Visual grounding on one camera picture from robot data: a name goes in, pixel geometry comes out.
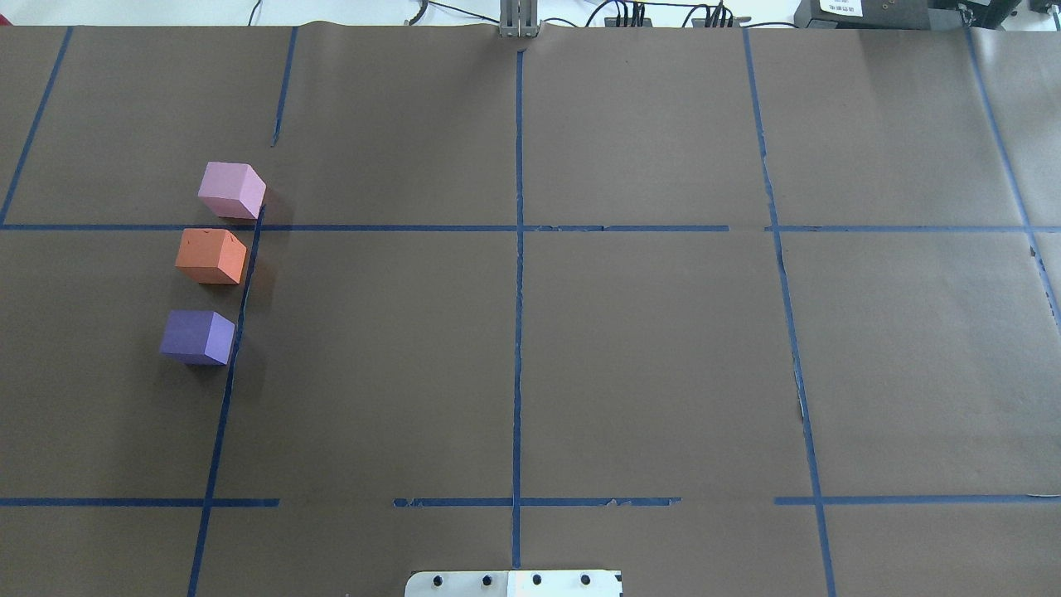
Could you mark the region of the orange foam block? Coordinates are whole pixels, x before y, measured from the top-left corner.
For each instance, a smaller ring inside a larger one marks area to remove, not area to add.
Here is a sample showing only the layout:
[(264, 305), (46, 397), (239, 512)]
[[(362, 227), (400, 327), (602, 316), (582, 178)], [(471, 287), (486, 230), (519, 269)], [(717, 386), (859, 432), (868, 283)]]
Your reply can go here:
[(223, 228), (185, 228), (175, 268), (198, 284), (241, 284), (249, 250)]

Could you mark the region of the pink foam block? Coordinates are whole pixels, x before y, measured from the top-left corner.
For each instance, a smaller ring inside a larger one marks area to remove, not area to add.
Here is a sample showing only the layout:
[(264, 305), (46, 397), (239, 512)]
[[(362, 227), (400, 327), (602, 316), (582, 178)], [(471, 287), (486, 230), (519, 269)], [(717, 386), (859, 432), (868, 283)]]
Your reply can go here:
[(258, 220), (266, 189), (246, 163), (208, 162), (196, 195), (220, 218)]

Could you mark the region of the purple foam block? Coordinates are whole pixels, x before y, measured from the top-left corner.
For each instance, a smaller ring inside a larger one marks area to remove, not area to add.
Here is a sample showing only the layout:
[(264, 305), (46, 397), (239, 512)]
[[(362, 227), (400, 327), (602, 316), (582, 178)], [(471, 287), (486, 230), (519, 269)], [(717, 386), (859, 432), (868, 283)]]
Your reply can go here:
[(193, 366), (227, 366), (234, 344), (234, 322), (216, 311), (172, 310), (159, 352)]

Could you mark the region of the black computer box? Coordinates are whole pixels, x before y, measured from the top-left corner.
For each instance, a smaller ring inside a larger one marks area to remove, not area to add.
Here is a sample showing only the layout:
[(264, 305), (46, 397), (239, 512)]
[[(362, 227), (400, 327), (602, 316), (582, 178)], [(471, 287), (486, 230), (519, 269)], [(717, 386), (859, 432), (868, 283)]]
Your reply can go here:
[(950, 31), (971, 27), (989, 1), (800, 1), (792, 22), (799, 29)]

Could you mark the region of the aluminium frame post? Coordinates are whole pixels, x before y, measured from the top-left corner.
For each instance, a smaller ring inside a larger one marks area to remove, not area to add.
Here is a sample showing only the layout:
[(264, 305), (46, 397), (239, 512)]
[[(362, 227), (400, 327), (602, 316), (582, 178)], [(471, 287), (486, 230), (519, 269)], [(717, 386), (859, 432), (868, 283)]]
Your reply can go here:
[(540, 19), (537, 0), (501, 0), (499, 2), (499, 34), (506, 38), (538, 37)]

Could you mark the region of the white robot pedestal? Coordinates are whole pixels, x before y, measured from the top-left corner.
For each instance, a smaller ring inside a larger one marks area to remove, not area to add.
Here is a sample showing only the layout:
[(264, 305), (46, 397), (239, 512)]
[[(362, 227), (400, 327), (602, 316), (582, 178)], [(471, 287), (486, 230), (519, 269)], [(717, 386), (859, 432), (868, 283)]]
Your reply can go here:
[(621, 570), (421, 570), (405, 596), (622, 596)]

